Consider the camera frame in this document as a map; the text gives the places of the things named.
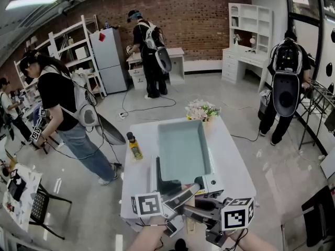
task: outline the black chair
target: black chair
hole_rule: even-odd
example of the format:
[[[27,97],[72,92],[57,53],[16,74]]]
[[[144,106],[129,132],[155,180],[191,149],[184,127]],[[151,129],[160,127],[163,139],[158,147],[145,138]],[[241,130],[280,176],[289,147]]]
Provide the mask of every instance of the black chair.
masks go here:
[[[65,202],[69,202],[70,204],[72,204],[72,201],[69,201],[69,200],[63,199],[61,197],[49,194],[47,192],[47,190],[45,190],[44,187],[40,184],[39,187],[38,187],[35,199],[33,201],[32,211],[31,211],[31,214],[30,214],[30,218],[33,221],[30,221],[29,224],[41,226],[44,229],[46,229],[48,232],[57,236],[58,238],[65,240],[65,237],[59,236],[58,234],[53,232],[51,229],[49,229],[44,224],[44,220],[46,218],[46,213],[47,213],[48,204],[49,204],[50,199],[65,201]]]
[[[331,190],[325,186],[318,191],[312,198],[305,202],[302,206],[302,213],[286,220],[282,224],[283,246],[286,248],[285,223],[289,220],[304,215],[307,239],[294,250],[306,245],[312,247],[320,241],[324,241],[328,236],[335,235],[335,206],[331,195]]]

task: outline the light blue tray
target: light blue tray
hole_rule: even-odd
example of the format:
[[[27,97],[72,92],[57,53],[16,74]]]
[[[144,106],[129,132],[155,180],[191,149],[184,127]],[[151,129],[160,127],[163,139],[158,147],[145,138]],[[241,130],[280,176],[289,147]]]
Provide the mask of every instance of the light blue tray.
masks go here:
[[[200,120],[158,125],[162,180],[192,184],[210,174],[203,123]]]

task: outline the bottle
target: bottle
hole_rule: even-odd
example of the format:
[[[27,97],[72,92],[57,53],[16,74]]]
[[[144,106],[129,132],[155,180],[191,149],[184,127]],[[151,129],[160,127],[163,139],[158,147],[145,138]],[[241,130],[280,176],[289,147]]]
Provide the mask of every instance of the bottle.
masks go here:
[[[127,133],[127,138],[129,140],[129,147],[134,154],[134,157],[136,160],[143,159],[142,152],[140,150],[140,147],[138,146],[137,140],[135,139],[134,135],[131,132]]]

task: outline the woman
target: woman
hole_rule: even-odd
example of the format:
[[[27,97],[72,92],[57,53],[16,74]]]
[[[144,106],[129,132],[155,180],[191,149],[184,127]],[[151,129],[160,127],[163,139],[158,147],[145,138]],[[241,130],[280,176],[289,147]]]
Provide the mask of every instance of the woman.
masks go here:
[[[59,60],[41,55],[36,50],[24,54],[20,69],[27,77],[38,78],[37,88],[44,109],[49,109],[52,119],[42,131],[37,144],[44,144],[57,130],[72,153],[88,170],[97,174],[101,185],[107,185],[118,177],[116,167],[98,150],[86,135],[86,129],[71,115],[61,109],[75,112],[74,84],[64,75],[70,76],[69,69]]]

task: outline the person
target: person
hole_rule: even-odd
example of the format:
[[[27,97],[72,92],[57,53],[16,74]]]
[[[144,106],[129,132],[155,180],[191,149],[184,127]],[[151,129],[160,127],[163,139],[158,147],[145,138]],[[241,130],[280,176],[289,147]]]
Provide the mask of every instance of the person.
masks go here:
[[[162,216],[154,216],[149,224],[164,224]],[[166,226],[146,226],[134,240],[128,251],[154,251],[157,247]],[[237,243],[243,251],[276,251],[277,249],[257,235],[246,230],[226,231],[228,237]],[[187,251],[186,243],[183,239],[178,239],[175,243],[175,251]]]
[[[30,129],[23,123],[21,117],[18,115],[16,108],[21,105],[21,102],[13,103],[9,96],[6,94],[6,91],[9,88],[10,82],[7,81],[6,78],[0,79],[0,97],[1,97],[1,106],[4,108],[5,112],[10,115],[12,120],[12,124],[20,130],[22,136],[26,141],[29,141],[31,131]]]
[[[292,40],[297,41],[296,35],[290,30],[288,30],[285,33],[285,38],[291,38]],[[299,47],[301,49],[302,56],[303,56],[303,60],[302,60],[303,67],[301,69],[302,71],[298,74],[298,78],[299,78],[299,82],[302,83],[302,87],[304,89],[308,89],[309,88],[309,83],[310,83],[309,57],[308,57],[305,49],[300,45],[299,45]],[[270,130],[271,126],[274,123],[276,114],[277,114],[277,112],[276,112],[276,110],[274,108],[274,105],[273,105],[273,95],[272,95],[272,91],[271,91],[269,104],[266,108],[265,115],[264,115],[264,117],[261,121],[261,124],[260,124],[260,135],[261,136],[265,136],[267,134],[267,132]],[[291,115],[289,117],[280,116],[279,123],[278,123],[274,133],[272,134],[271,145],[275,146],[277,143],[279,143],[282,140],[282,137],[286,133],[292,119],[293,119],[293,115]]]
[[[166,95],[168,90],[166,88],[166,83],[164,80],[164,75],[162,69],[158,65],[157,59],[155,57],[156,50],[149,49],[145,43],[147,36],[148,27],[141,25],[140,23],[145,23],[150,26],[149,22],[143,19],[141,13],[138,10],[131,10],[128,13],[128,21],[135,20],[137,25],[133,29],[133,47],[128,51],[128,54],[131,55],[138,49],[141,52],[144,75],[147,80],[147,92],[145,98],[158,98],[160,94]],[[156,27],[153,32],[153,39],[155,40],[156,46],[163,46],[159,36],[161,35],[161,30]]]
[[[70,112],[76,111],[74,84],[64,76],[70,77],[69,69],[61,61],[44,56],[36,50],[24,54],[20,69],[26,77],[38,78],[37,88],[43,107],[49,110],[52,117],[42,131],[37,145],[43,145],[57,130],[64,143],[80,162],[99,176],[100,185],[107,185],[116,179],[118,177],[116,167],[111,165],[101,150],[90,141],[85,127],[61,108]]]

